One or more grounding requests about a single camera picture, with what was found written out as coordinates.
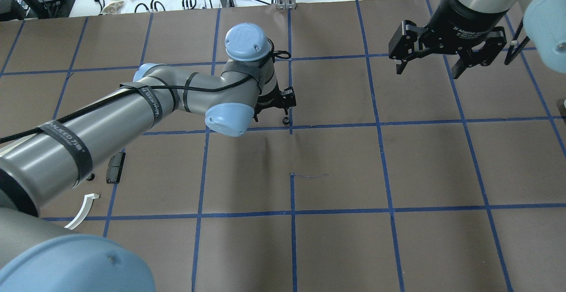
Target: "blue tape grid line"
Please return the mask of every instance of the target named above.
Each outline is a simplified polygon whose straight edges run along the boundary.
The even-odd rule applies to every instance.
[[[550,204],[511,204],[491,205],[491,210],[506,209],[550,209],[566,208],[566,203]],[[396,213],[406,212],[433,212],[433,211],[483,211],[485,206],[449,206],[449,207],[398,207]],[[247,213],[192,213],[192,214],[152,214],[152,215],[112,215],[110,220],[154,220],[154,219],[196,219],[196,218],[246,218],[267,217],[272,215],[311,215],[311,214],[362,214],[362,213],[389,213],[389,208],[363,208],[363,209],[324,209],[311,211],[255,211]],[[45,221],[71,221],[74,217],[45,217]],[[88,216],[87,221],[106,221],[107,215]]]
[[[507,25],[509,26],[509,30],[511,30],[511,33],[513,34],[513,36],[515,36],[515,29],[513,28],[513,24],[511,24],[511,20],[509,19],[507,14],[505,15],[505,20],[507,20]],[[540,99],[540,102],[542,103],[542,107],[544,108],[544,112],[546,112],[546,116],[547,116],[546,119],[548,119],[550,121],[550,125],[552,125],[552,129],[554,130],[554,134],[556,135],[556,138],[558,139],[558,144],[560,145],[560,148],[562,149],[562,153],[564,153],[564,157],[566,157],[566,147],[564,146],[564,142],[562,142],[562,138],[560,137],[560,133],[558,132],[558,127],[556,127],[556,123],[554,123],[552,114],[550,113],[550,109],[548,108],[548,104],[546,103],[546,100],[544,100],[544,96],[542,95],[542,91],[540,90],[540,87],[538,86],[538,83],[536,82],[534,74],[532,74],[532,70],[529,66],[529,62],[527,62],[527,59],[525,57],[525,54],[523,54],[523,52],[521,52],[521,59],[523,60],[523,64],[525,64],[525,68],[527,70],[527,73],[529,73],[529,77],[532,81],[532,85],[534,86],[536,93],[538,94],[538,98]]]
[[[371,102],[372,102],[372,106],[374,107],[375,122],[376,122],[376,127],[377,127],[377,130],[378,130],[379,152],[380,152],[381,160],[382,160],[383,177],[385,179],[385,184],[386,184],[387,205],[388,205],[388,209],[389,209],[389,213],[390,213],[391,234],[392,234],[392,240],[393,240],[393,246],[394,246],[395,263],[397,265],[397,273],[398,273],[398,279],[399,279],[399,289],[400,289],[401,292],[405,292],[405,283],[404,283],[404,280],[403,280],[403,270],[402,270],[402,265],[401,265],[401,256],[399,254],[399,243],[398,243],[398,238],[397,238],[397,227],[395,225],[395,209],[394,209],[393,199],[392,199],[392,196],[391,196],[391,187],[390,187],[389,175],[388,175],[388,171],[387,171],[386,154],[385,154],[385,150],[384,150],[384,147],[383,147],[382,127],[381,127],[382,125],[381,125],[381,122],[379,120],[378,107],[377,107],[377,103],[376,103],[376,100],[375,100],[374,79],[373,79],[373,76],[371,74],[370,55],[369,55],[368,48],[367,48],[366,30],[365,30],[364,25],[363,25],[362,10],[359,7],[359,1],[358,0],[356,0],[356,9],[358,10],[359,25],[360,25],[360,28],[362,30],[363,48],[364,48],[365,58],[366,58],[368,79],[369,79],[369,82],[370,82]]]
[[[67,76],[65,77],[65,81],[63,82],[63,88],[61,88],[61,94],[59,94],[59,100],[57,100],[57,106],[55,107],[55,111],[53,112],[53,118],[57,118],[57,113],[59,113],[59,108],[61,107],[61,101],[63,100],[63,95],[65,95],[65,90],[67,89],[67,84],[69,83],[69,77],[73,74],[73,66],[75,65],[76,55],[79,53],[79,48],[81,42],[83,42],[84,30],[87,28],[88,16],[84,19],[83,29],[80,31],[79,41],[75,47],[75,53],[73,54],[73,59],[71,60],[71,65],[67,70]]]
[[[212,64],[210,65],[210,74],[214,75],[214,69],[216,68],[216,47],[218,46],[218,30],[220,29],[220,8],[216,14],[216,26],[214,31],[214,48],[212,48]],[[208,161],[208,142],[210,140],[210,129],[206,127],[205,129],[205,139],[204,139],[204,155],[203,155],[203,169],[200,176],[200,193],[199,193],[199,209],[198,215],[196,217],[196,230],[195,230],[195,247],[192,258],[192,276],[191,276],[191,292],[194,292],[196,288],[196,270],[198,267],[199,260],[199,246],[200,246],[200,227],[202,224],[203,215],[203,201],[204,201],[204,184],[206,181],[207,174],[207,161]]]
[[[432,16],[432,7],[430,5],[430,1],[426,0],[426,4],[427,4],[427,7],[428,7],[428,12]],[[464,133],[466,135],[467,144],[468,144],[469,149],[470,149],[471,159],[474,163],[475,173],[476,173],[477,178],[478,178],[479,187],[480,187],[480,190],[482,192],[483,203],[484,203],[485,208],[486,208],[487,218],[488,218],[489,223],[490,223],[491,232],[493,234],[493,241],[495,242],[495,247],[497,249],[497,255],[499,256],[499,262],[501,264],[501,270],[503,271],[503,277],[505,279],[505,284],[507,286],[508,292],[513,292],[513,287],[511,285],[511,280],[509,279],[509,273],[507,272],[507,266],[505,265],[505,259],[503,258],[503,252],[501,250],[501,245],[499,243],[499,236],[497,235],[497,229],[495,229],[495,222],[493,221],[493,214],[491,213],[491,207],[490,207],[490,204],[489,204],[489,200],[487,199],[485,186],[483,184],[482,173],[479,169],[477,157],[475,156],[474,145],[471,141],[470,132],[469,132],[468,127],[467,127],[467,120],[466,120],[466,117],[463,113],[462,103],[459,100],[458,91],[457,91],[457,88],[455,86],[454,77],[452,75],[450,66],[448,64],[448,60],[447,60],[445,55],[443,55],[443,59],[444,59],[444,65],[446,66],[446,72],[448,74],[448,78],[450,79],[450,85],[452,86],[452,91],[454,92],[454,98],[455,98],[456,104],[458,106],[459,115],[461,117],[463,130],[464,130]]]
[[[20,29],[18,29],[18,33],[16,34],[16,38],[14,38],[14,42],[12,42],[12,46],[10,47],[10,52],[8,52],[8,56],[6,56],[6,62],[4,62],[4,65],[2,66],[2,70],[0,70],[0,77],[2,77],[4,71],[6,70],[6,66],[8,66],[8,61],[10,60],[10,57],[14,52],[14,48],[16,48],[16,44],[18,43],[18,39],[20,38],[20,34],[22,34],[22,30],[25,24],[26,24],[26,20],[23,20],[22,24],[20,25]]]
[[[291,24],[291,10],[287,9],[287,50],[289,54],[293,53],[293,25]],[[291,67],[291,59],[289,59],[289,86],[293,86],[293,68]],[[289,109],[289,134],[293,134],[293,108]],[[289,186],[291,188],[291,271],[293,278],[293,292],[298,291],[297,282],[297,226],[295,215],[295,175],[289,176]]]

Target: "velcro strap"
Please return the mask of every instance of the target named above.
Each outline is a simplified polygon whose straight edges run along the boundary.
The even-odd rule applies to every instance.
[[[140,82],[129,82],[120,84],[121,88],[135,88],[138,93],[147,101],[153,112],[153,126],[157,125],[163,118],[163,108],[153,90]]]
[[[76,187],[80,181],[87,179],[87,177],[91,175],[91,152],[88,151],[87,146],[83,143],[79,136],[56,120],[46,122],[39,126],[39,129],[63,145],[75,161],[77,170],[79,171],[79,177],[77,178],[75,185],[71,188]]]
[[[257,66],[249,66],[243,64],[242,62],[230,61],[227,62],[226,65],[224,66],[224,70],[222,71],[222,74],[231,71],[252,76],[253,78],[255,78],[255,80],[258,83],[260,83],[261,81],[261,69],[258,68]]]

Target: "blue line mark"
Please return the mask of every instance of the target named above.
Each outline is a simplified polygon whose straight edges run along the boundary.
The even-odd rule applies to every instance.
[[[491,209],[533,209],[533,208],[564,208],[566,203],[554,204],[514,204],[514,205],[493,205]]]
[[[71,60],[71,66],[67,70],[67,77],[65,77],[65,82],[63,82],[63,88],[61,88],[61,94],[59,94],[59,100],[57,101],[57,106],[55,107],[55,112],[53,112],[53,119],[57,118],[57,113],[59,112],[59,107],[61,107],[61,101],[63,100],[63,95],[65,95],[65,90],[67,89],[67,84],[69,83],[69,77],[73,74],[71,70],[75,65],[76,56],[79,53],[80,43],[83,41],[84,30],[87,28],[88,16],[84,19],[83,29],[80,32],[79,41],[75,47],[75,54],[73,54],[73,59]]]
[[[513,34],[513,36],[515,36],[515,29],[513,28],[513,25],[511,24],[511,20],[509,20],[509,17],[507,16],[507,14],[505,15],[505,20],[507,21],[507,25],[509,26],[511,33]],[[529,77],[532,81],[532,85],[534,86],[536,93],[538,94],[538,98],[540,99],[540,102],[542,103],[542,107],[544,108],[544,112],[546,112],[547,119],[550,121],[550,125],[552,125],[552,129],[554,130],[554,134],[556,135],[556,138],[558,139],[558,144],[560,145],[560,148],[562,149],[562,153],[564,154],[564,157],[566,157],[566,146],[564,145],[564,142],[562,142],[562,137],[560,137],[560,133],[558,132],[558,127],[556,127],[556,123],[554,123],[554,121],[552,120],[552,114],[550,113],[550,109],[548,108],[548,104],[546,104],[546,101],[544,100],[544,96],[542,95],[542,91],[540,90],[540,88],[539,88],[539,86],[536,82],[534,74],[532,74],[532,70],[529,66],[529,62],[527,62],[527,59],[525,57],[525,54],[523,54],[523,52],[521,52],[521,58],[523,60],[523,64],[525,64],[525,67],[527,69],[527,73],[529,73]]]
[[[293,25],[291,24],[291,10],[287,10],[287,49],[289,50],[289,54],[293,56]],[[291,62],[293,62],[293,58],[290,58],[288,61],[289,70],[289,87],[293,86],[293,67],[291,66]],[[289,109],[289,135],[293,135],[293,107]]]
[[[392,125],[427,125],[427,124],[451,124],[451,123],[461,123],[461,120],[432,120],[432,121],[392,121],[387,123],[381,123],[381,126],[392,126]]]
[[[12,53],[14,52],[14,48],[16,48],[16,44],[18,43],[18,39],[20,38],[20,34],[22,34],[22,30],[24,28],[24,24],[26,24],[26,20],[22,21],[20,25],[20,29],[18,29],[18,33],[16,34],[16,38],[14,38],[14,42],[12,42],[12,46],[10,47],[10,52],[8,52],[8,56],[6,56],[6,61],[4,62],[4,66],[2,66],[2,70],[0,70],[0,77],[4,74],[6,70],[6,66],[8,66],[8,62],[12,57]]]
[[[312,56],[307,58],[293,58],[293,61],[312,61],[312,60],[336,60],[340,58],[365,58],[363,54],[358,55],[337,55],[337,56]]]
[[[176,63],[176,64],[169,64],[169,66],[200,66],[200,65],[212,65],[212,62],[196,62],[196,63]]]
[[[350,213],[388,213],[389,208],[362,208],[362,209],[324,209],[315,211],[295,211],[295,214],[350,214]]]
[[[372,101],[372,106],[374,107],[375,122],[376,122],[376,127],[378,129],[379,150],[380,150],[380,155],[381,155],[381,159],[382,159],[383,177],[384,177],[384,181],[385,181],[385,184],[386,184],[387,205],[388,205],[388,209],[389,209],[389,213],[390,213],[391,233],[392,233],[392,239],[393,239],[393,245],[394,245],[395,262],[397,264],[399,289],[400,289],[401,292],[405,292],[405,283],[404,283],[404,280],[403,280],[403,270],[402,270],[402,266],[401,266],[401,256],[399,254],[399,244],[398,244],[398,238],[397,238],[397,227],[395,225],[395,209],[394,209],[394,205],[393,205],[393,199],[392,199],[392,196],[391,196],[390,181],[389,181],[389,175],[388,175],[388,172],[387,172],[386,155],[385,155],[385,150],[384,150],[384,147],[383,147],[382,129],[381,129],[380,121],[379,121],[378,107],[377,107],[377,103],[376,103],[376,100],[375,100],[374,80],[373,80],[373,76],[371,74],[370,56],[369,56],[369,52],[368,52],[368,48],[367,48],[366,31],[365,31],[364,25],[363,25],[362,10],[359,7],[359,0],[356,0],[356,8],[358,9],[359,25],[360,25],[360,28],[362,30],[363,48],[364,48],[364,53],[365,53],[365,56],[366,56],[366,67],[367,67],[368,79],[369,79],[369,82],[370,82],[371,101]]]
[[[143,50],[142,50],[142,54],[141,54],[141,58],[140,58],[140,65],[143,64],[143,61],[145,60],[145,51],[147,50],[147,42],[149,42],[149,34],[151,31],[151,24],[153,22],[153,12],[149,14],[149,23],[147,24],[147,32],[145,34],[145,42],[143,44]]]
[[[336,127],[374,127],[375,123],[354,123],[354,124],[321,124],[321,125],[299,125],[294,129],[316,129],[316,128],[336,128]]]
[[[198,129],[195,131],[147,131],[144,135],[181,135],[181,134],[204,134],[206,130]]]
[[[138,69],[138,65],[132,66],[110,66],[107,68],[91,68],[91,69],[75,69],[71,70],[71,72],[96,72],[96,71],[112,71],[112,70],[132,70]]]
[[[407,207],[395,208],[395,212],[426,212],[426,211],[483,211],[485,206],[451,206],[451,207]]]
[[[297,216],[295,215],[295,173],[291,173],[289,176],[289,182],[291,185],[291,259],[293,270],[293,292],[297,292],[297,226],[295,222]]]
[[[495,242],[495,247],[497,249],[497,255],[499,256],[499,262],[501,263],[501,269],[503,270],[503,277],[505,278],[505,283],[507,284],[507,290],[509,292],[513,292],[513,287],[511,286],[511,280],[509,279],[509,273],[507,272],[507,266],[505,265],[505,260],[503,258],[503,252],[501,251],[501,245],[499,243],[499,236],[497,235],[497,230],[495,229],[495,222],[493,221],[493,215],[491,214],[491,208],[490,208],[489,200],[487,199],[486,189],[485,189],[485,186],[483,184],[482,174],[479,170],[479,164],[478,164],[477,157],[475,156],[474,145],[471,142],[471,136],[470,136],[469,130],[467,128],[467,121],[466,121],[466,118],[465,118],[464,113],[463,113],[462,104],[460,103],[460,100],[459,100],[458,91],[456,90],[455,81],[454,81],[454,78],[452,76],[450,66],[448,64],[448,60],[446,59],[446,56],[443,56],[443,58],[444,58],[444,65],[446,66],[446,71],[447,71],[448,77],[450,79],[450,84],[452,86],[452,91],[454,92],[456,104],[458,106],[458,111],[459,111],[460,117],[462,119],[462,125],[463,125],[464,132],[466,134],[467,144],[468,144],[468,147],[470,149],[471,159],[474,163],[475,173],[478,177],[478,183],[479,183],[480,190],[482,192],[483,203],[485,204],[486,211],[487,211],[487,218],[489,219],[489,222],[490,222],[491,232],[493,234],[493,240]]]
[[[104,224],[104,233],[103,233],[103,237],[107,237],[108,235],[108,227],[110,226],[110,221],[112,218],[112,210],[114,209],[114,200],[116,198],[116,191],[118,190],[118,184],[114,184],[114,187],[112,187],[112,195],[110,197],[110,205],[108,205],[108,212],[107,212],[107,216],[105,218],[106,223]]]
[[[216,14],[216,29],[214,31],[214,48],[212,48],[212,64],[210,65],[210,74],[214,75],[214,68],[216,67],[216,47],[218,46],[218,30],[220,29],[220,8]],[[202,224],[203,201],[204,201],[204,184],[207,174],[207,160],[208,160],[208,142],[210,140],[210,129],[206,127],[206,137],[204,139],[204,155],[203,155],[203,170],[200,176],[200,194],[199,194],[199,217],[196,219],[195,231],[195,249],[192,258],[192,285],[191,292],[195,292],[196,288],[196,269],[199,261],[199,245],[200,245],[200,226]]]

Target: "blue tape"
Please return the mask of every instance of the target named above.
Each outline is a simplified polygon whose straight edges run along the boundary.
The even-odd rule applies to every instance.
[[[387,172],[386,156],[385,156],[385,151],[384,151],[384,148],[383,148],[382,129],[381,129],[380,121],[379,121],[378,107],[377,107],[377,103],[375,101],[374,80],[373,80],[373,76],[371,74],[370,56],[369,56],[368,47],[367,47],[366,30],[364,29],[364,25],[363,25],[362,10],[359,7],[359,0],[356,0],[356,9],[358,10],[359,25],[360,25],[360,28],[362,30],[363,49],[364,49],[364,52],[365,52],[367,74],[368,74],[368,79],[369,79],[369,82],[370,82],[371,102],[372,102],[372,106],[374,107],[375,122],[376,122],[376,127],[378,129],[379,150],[380,150],[380,155],[381,155],[381,160],[382,160],[383,177],[384,177],[385,184],[386,184],[387,205],[388,205],[388,209],[389,209],[389,213],[390,213],[391,233],[392,233],[392,239],[393,239],[393,245],[394,245],[395,262],[396,262],[396,265],[397,265],[397,273],[398,273],[398,279],[399,279],[399,289],[401,290],[401,292],[405,292],[405,282],[403,280],[403,270],[402,270],[402,265],[401,265],[401,256],[399,254],[399,244],[398,244],[398,238],[397,238],[397,227],[395,225],[395,215],[394,215],[395,210],[394,210],[394,205],[393,205],[393,199],[392,199],[392,196],[391,196],[391,188],[390,188],[390,182],[389,182],[389,175],[388,175],[388,172]]]
[[[88,16],[84,19],[83,29],[80,32],[79,41],[76,44],[75,53],[73,54],[73,59],[71,60],[71,65],[69,66],[69,69],[67,70],[67,77],[65,77],[65,82],[63,82],[63,88],[61,89],[61,94],[59,94],[59,100],[57,101],[57,106],[55,107],[55,111],[53,112],[53,118],[52,119],[57,118],[57,113],[59,112],[59,108],[61,107],[61,101],[63,100],[63,95],[65,95],[65,90],[67,89],[67,84],[69,83],[69,77],[71,77],[71,75],[73,74],[71,72],[71,70],[73,69],[73,66],[75,65],[75,60],[76,60],[77,54],[79,53],[80,44],[81,44],[81,42],[83,42],[83,36],[84,36],[84,31],[87,28],[87,22],[88,22]]]

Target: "black device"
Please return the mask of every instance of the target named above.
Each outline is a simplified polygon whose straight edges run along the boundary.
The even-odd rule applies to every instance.
[[[71,14],[76,0],[45,0],[46,7],[51,10],[53,18],[67,18]],[[37,14],[30,10],[28,18],[37,18]]]
[[[505,30],[497,23],[508,11],[478,12],[459,0],[440,0],[430,22],[418,27],[404,20],[389,43],[389,58],[397,60],[397,74],[407,63],[430,54],[458,54],[451,72],[457,79],[467,68],[488,66],[507,44]],[[476,46],[483,43],[479,50]]]
[[[16,0],[0,0],[0,21],[26,18],[26,10]]]

